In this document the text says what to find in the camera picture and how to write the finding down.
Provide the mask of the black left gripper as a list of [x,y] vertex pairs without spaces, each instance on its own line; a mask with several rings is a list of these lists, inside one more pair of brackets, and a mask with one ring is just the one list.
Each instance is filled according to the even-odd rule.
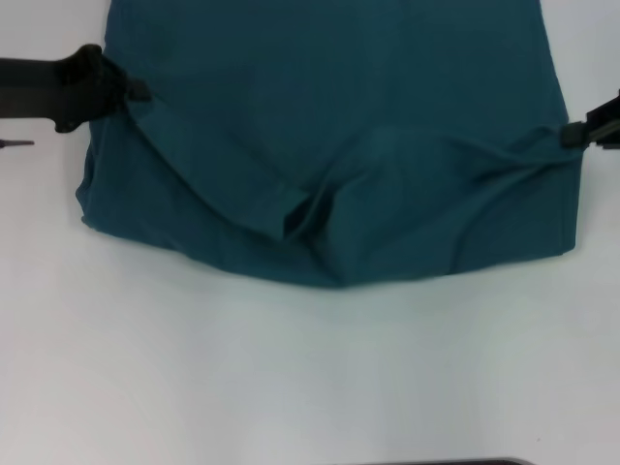
[[143,80],[127,74],[103,55],[100,46],[80,47],[55,60],[1,60],[1,117],[48,119],[59,134],[108,116],[131,102],[149,102]]

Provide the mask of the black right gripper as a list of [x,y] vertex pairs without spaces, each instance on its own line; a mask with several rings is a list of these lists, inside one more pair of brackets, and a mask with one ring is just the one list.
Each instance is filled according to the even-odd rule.
[[620,149],[619,96],[588,111],[586,122],[567,124],[560,131],[564,148],[586,148],[595,144],[604,150]]

